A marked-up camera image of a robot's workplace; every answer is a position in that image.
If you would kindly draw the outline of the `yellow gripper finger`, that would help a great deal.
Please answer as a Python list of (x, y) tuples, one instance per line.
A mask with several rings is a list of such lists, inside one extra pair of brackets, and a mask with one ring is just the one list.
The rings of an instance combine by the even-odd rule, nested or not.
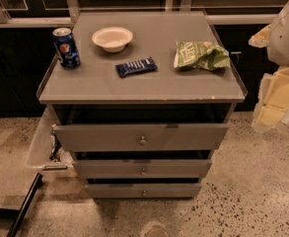
[(272, 129), (289, 123), (289, 67), (280, 66), (260, 81), (258, 103), (253, 111), (254, 129)]
[(258, 48), (267, 47), (269, 31), (270, 31), (270, 25), (265, 26), (255, 35), (251, 36), (249, 40), (249, 45), (258, 47)]

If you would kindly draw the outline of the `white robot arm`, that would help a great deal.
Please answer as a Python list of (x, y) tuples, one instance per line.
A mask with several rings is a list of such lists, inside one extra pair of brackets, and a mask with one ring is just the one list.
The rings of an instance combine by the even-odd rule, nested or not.
[(289, 1), (270, 25), (250, 38), (249, 45), (265, 47), (268, 59), (278, 65), (276, 72), (263, 75), (253, 111), (253, 128), (267, 131), (289, 123)]

